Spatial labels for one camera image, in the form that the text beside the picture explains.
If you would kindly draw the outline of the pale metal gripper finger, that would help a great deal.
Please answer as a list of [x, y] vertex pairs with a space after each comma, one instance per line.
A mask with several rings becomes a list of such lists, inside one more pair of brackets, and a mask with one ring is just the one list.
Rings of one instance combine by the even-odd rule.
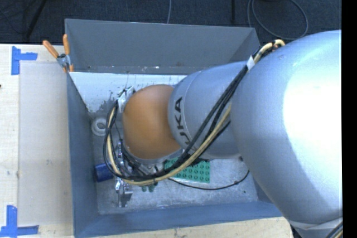
[[118, 205], [119, 207], [124, 207], [125, 202], [124, 202], [124, 186], [123, 186], [123, 181], [121, 178], [116, 178], [116, 184], [115, 184], [115, 191], [118, 195]]
[[132, 187], [125, 186], [123, 189], [123, 204], [124, 205], [126, 205], [130, 201], [132, 194], [133, 194]]

